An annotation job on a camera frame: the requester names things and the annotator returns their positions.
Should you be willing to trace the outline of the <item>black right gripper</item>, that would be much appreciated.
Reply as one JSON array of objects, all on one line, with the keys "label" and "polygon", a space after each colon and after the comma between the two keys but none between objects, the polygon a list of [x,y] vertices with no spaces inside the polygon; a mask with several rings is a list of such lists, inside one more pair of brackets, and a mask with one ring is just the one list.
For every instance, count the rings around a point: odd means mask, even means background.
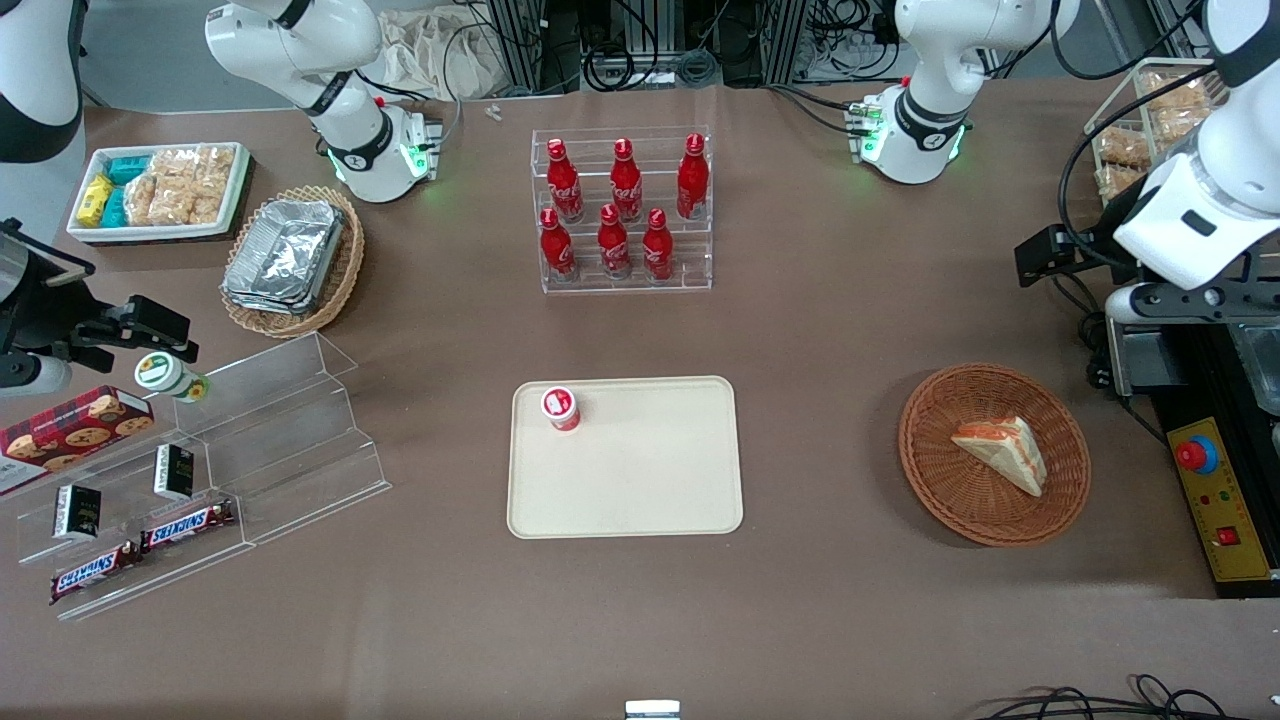
[{"label": "black right gripper", "polygon": [[191,319],[141,295],[113,307],[84,279],[96,265],[3,227],[3,355],[41,348],[123,347],[163,351],[198,361]]}]

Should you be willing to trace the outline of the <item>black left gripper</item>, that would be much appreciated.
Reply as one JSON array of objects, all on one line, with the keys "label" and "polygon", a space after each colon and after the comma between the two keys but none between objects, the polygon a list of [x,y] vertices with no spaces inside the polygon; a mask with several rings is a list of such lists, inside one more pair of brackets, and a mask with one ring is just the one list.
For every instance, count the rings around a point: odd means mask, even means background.
[{"label": "black left gripper", "polygon": [[1080,232],[1075,245],[1064,225],[1047,225],[1014,249],[1015,270],[1020,288],[1030,288],[1051,275],[1105,268],[1114,286],[1143,279],[1140,263],[1108,232]]}]

